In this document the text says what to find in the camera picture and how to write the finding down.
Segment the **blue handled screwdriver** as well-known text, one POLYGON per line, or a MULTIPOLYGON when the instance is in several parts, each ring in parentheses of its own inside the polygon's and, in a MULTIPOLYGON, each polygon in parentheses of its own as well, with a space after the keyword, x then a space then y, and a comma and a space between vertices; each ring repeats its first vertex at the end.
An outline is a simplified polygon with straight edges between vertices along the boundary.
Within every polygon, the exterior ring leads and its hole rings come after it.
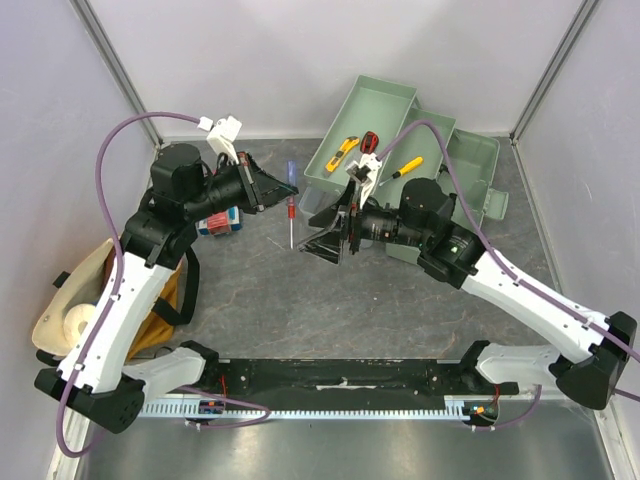
MULTIPOLYGON (((294 160, 287 161, 287 182, 296 187, 297 186, 297 171, 296 162, 294 160)), ((294 249, 295 244, 295 218, 296 218, 296 203, 295 194, 291 194, 287 200, 287 215, 289 221, 289 246, 294 249)))

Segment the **yellow utility knife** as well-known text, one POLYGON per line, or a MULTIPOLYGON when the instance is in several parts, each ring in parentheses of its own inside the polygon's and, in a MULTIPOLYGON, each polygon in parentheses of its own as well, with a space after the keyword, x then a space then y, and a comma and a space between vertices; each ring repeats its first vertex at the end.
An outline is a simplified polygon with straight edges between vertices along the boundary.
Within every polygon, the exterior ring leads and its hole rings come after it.
POLYGON ((360 143, 360 138, 358 136, 349 136, 347 137, 334 153, 334 155, 330 158, 330 160, 325 164, 323 175, 325 177, 331 176, 337 168, 340 166, 341 162, 347 157, 350 151, 356 147, 360 143))

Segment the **red black utility knife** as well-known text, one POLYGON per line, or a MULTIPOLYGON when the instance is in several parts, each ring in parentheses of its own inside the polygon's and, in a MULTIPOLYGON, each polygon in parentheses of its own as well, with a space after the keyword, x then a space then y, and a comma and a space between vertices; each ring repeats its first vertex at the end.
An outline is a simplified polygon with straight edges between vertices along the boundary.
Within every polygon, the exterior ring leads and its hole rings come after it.
POLYGON ((379 137, 373 131, 367 131, 360 141, 360 151, 363 154, 372 154, 379 144, 379 137))

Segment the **yellow handled screwdriver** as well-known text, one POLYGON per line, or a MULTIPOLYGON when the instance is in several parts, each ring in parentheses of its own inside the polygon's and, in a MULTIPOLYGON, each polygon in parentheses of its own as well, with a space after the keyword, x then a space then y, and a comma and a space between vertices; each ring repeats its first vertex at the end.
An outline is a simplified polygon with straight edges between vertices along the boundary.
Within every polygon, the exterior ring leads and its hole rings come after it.
POLYGON ((379 182, 379 186, 383 186, 386 183, 399 179, 400 177, 410 173, 415 170, 419 166, 421 166, 424 162, 424 158, 422 156, 417 156, 403 165, 401 168, 397 169, 391 176, 379 182))

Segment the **translucent green tool box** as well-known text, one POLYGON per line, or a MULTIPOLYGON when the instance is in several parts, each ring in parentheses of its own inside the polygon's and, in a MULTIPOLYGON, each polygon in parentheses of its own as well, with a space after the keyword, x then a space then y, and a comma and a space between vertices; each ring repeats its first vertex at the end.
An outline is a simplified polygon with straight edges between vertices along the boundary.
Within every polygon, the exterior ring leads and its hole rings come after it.
MULTIPOLYGON (((353 147, 333 172, 327 170, 327 164, 348 139, 373 132, 379 139, 375 152, 380 153, 404 128, 420 119, 430 121, 440 132, 476 223, 481 224, 484 218, 502 220, 509 195, 492 187, 499 142, 456 128, 452 117, 422 109, 414 87, 361 75, 304 170, 308 185, 298 200, 303 224, 308 225, 312 216, 344 191, 349 180, 345 167, 361 157, 360 147, 353 147)), ((436 181, 446 194, 455 191, 439 144, 425 126, 415 128, 384 158, 371 197, 383 207, 396 208, 404 184, 420 177, 436 181)))

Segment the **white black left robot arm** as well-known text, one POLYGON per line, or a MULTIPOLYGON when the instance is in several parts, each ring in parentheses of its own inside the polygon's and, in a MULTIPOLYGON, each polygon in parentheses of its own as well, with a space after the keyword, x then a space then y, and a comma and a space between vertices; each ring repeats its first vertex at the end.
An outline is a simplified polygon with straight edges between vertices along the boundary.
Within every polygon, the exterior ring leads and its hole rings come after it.
POLYGON ((210 169, 199 150, 184 143, 163 149, 150 174, 150 188, 123 234, 59 275, 32 333, 43 363, 37 389, 115 434, 159 396, 186 385, 206 393, 219 384, 217 353, 193 341, 137 366, 128 362, 153 316, 172 326, 191 320, 192 298, 176 309, 162 293, 182 264, 198 270, 197 224, 234 207, 256 214, 297 193, 246 152, 222 154, 210 169))

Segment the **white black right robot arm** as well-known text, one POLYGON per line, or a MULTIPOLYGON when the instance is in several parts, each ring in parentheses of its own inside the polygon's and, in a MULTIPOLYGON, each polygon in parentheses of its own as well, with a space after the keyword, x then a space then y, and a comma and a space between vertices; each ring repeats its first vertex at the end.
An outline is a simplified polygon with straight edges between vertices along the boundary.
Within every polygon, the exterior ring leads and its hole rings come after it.
POLYGON ((405 184, 397 208, 383 207, 361 201, 351 181, 310 219, 317 231, 298 248, 333 264, 357 253, 364 240, 416 248, 416 263, 429 277, 499 307, 549 344, 482 344, 477 358, 458 368, 465 391, 506 382, 549 386, 583 407, 604 409, 631 356, 636 320, 588 309, 524 273, 453 221, 456 200, 436 181, 417 178, 405 184))

